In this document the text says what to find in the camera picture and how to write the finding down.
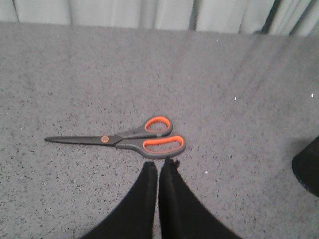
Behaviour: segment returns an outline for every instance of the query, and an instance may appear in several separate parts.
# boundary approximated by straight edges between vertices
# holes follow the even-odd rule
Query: white curtain
[[[254,33],[275,0],[0,0],[0,21]],[[318,35],[319,0],[281,0],[269,34]]]

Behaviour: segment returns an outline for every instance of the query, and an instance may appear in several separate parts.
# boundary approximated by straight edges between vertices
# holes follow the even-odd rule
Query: black blade
[[[162,239],[240,239],[199,202],[178,173],[177,162],[166,159],[159,177]]]
[[[126,197],[81,239],[152,239],[157,180],[155,164],[144,163]]]
[[[106,145],[115,146],[115,144],[121,141],[123,138],[117,135],[114,136],[57,136],[45,138],[45,141],[54,143],[73,143],[73,144],[92,144],[92,145]]]
[[[292,168],[298,181],[319,197],[319,137],[293,158]]]

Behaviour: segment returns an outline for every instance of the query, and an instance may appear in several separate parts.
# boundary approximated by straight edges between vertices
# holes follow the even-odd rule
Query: curtain fold
[[[292,31],[292,35],[308,34],[319,36],[319,0],[312,0]]]
[[[14,0],[21,22],[70,24],[68,0]]]
[[[69,2],[73,24],[111,26],[113,0],[70,0]]]
[[[18,21],[12,0],[0,0],[0,21]]]
[[[140,27],[147,29],[155,27],[158,1],[159,0],[142,0]]]
[[[194,0],[159,0],[155,29],[187,30]]]
[[[311,0],[283,0],[270,27],[270,34],[289,34]]]
[[[237,33],[247,0],[199,0],[197,31]]]
[[[265,25],[275,0],[249,0],[241,21],[239,32],[260,32]]]

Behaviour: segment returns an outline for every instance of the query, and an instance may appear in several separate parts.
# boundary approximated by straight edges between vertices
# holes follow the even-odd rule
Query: gray carpet
[[[319,198],[291,160],[319,134],[319,38],[21,23],[0,24],[0,238],[83,235],[146,161],[45,137],[153,115],[185,137],[179,172],[237,235],[318,238]]]

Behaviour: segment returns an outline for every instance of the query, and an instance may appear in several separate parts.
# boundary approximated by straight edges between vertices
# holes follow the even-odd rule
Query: orange handle grip
[[[177,148],[173,148],[170,150],[165,150],[165,151],[150,151],[148,150],[146,147],[150,146],[150,145],[158,145],[158,144],[164,144],[164,143],[171,143],[171,142],[179,142],[180,146]],[[179,135],[175,135],[172,137],[166,137],[166,138],[158,138],[158,139],[147,139],[143,142],[143,148],[145,151],[150,152],[150,153],[169,153],[169,152],[173,152],[173,151],[177,151],[181,148],[183,148],[185,145],[185,141],[184,139],[179,136]]]
[[[151,124],[156,123],[156,122],[164,123],[166,125],[166,128],[162,129],[160,131],[148,129],[151,126]],[[155,116],[153,118],[150,118],[148,121],[146,121],[146,123],[144,125],[144,129],[147,132],[162,132],[162,131],[168,130],[170,128],[170,126],[171,126],[171,123],[170,123],[170,120],[168,118],[163,117],[163,116]]]

